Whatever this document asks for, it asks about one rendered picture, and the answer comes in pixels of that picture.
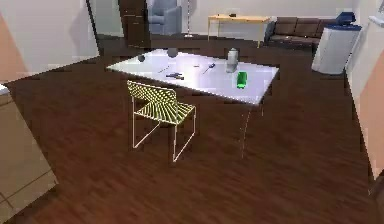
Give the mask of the white bin with blue lid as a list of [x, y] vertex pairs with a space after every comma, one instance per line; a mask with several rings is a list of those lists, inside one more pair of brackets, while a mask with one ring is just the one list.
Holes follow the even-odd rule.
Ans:
[[335, 23], [324, 26], [311, 68], [322, 74], [341, 74], [362, 29], [354, 25], [354, 12], [341, 12]]

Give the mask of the light wooden side table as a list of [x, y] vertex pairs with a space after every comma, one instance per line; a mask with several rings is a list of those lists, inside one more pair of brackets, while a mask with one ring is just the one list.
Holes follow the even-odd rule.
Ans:
[[263, 25], [267, 24], [271, 20], [268, 16], [230, 16], [224, 14], [210, 15], [208, 17], [208, 26], [211, 26], [212, 21], [217, 21], [218, 24], [222, 22], [238, 22], [247, 24], [259, 24], [260, 25], [260, 39], [257, 41], [257, 47], [260, 47], [263, 40]]

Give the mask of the white glossy dining table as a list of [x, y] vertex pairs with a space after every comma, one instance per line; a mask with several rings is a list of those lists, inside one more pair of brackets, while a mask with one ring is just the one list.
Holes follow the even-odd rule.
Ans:
[[[165, 49], [155, 49], [141, 55], [145, 56], [144, 62], [139, 62], [138, 56], [135, 56], [112, 64], [108, 68], [254, 106], [261, 103], [279, 71], [277, 67], [239, 62], [235, 72], [227, 73], [225, 59], [183, 52], [179, 52], [175, 58], [170, 58]], [[215, 63], [215, 67], [203, 74], [212, 63]], [[167, 66], [169, 69], [158, 73]], [[247, 84], [244, 89], [237, 87], [239, 71], [247, 73]], [[166, 77], [171, 73], [181, 73], [184, 80]]]

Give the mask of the dark brown cabinet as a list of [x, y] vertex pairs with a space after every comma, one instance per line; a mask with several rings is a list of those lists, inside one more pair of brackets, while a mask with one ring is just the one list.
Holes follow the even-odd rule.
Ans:
[[118, 0], [125, 42], [137, 48], [150, 47], [146, 0]]

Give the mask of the white floor lamp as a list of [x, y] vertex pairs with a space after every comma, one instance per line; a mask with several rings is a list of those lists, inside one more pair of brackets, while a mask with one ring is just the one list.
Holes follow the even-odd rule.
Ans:
[[191, 34], [191, 31], [190, 31], [190, 19], [191, 19], [191, 0], [185, 0], [186, 2], [186, 9], [187, 9], [187, 15], [186, 15], [186, 27], [187, 27], [187, 31], [184, 35], [185, 38], [192, 38], [193, 35]]

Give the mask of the dark brown sofa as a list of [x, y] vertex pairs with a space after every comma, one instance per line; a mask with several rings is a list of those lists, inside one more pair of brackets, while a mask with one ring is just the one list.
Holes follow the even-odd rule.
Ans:
[[316, 50], [324, 27], [335, 23], [335, 19], [278, 17], [268, 23], [263, 44]]

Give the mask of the green bottle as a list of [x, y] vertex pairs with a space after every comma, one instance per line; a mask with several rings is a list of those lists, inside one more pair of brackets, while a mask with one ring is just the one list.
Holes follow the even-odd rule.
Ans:
[[239, 71], [237, 74], [237, 87], [244, 89], [247, 84], [247, 73], [245, 71]]

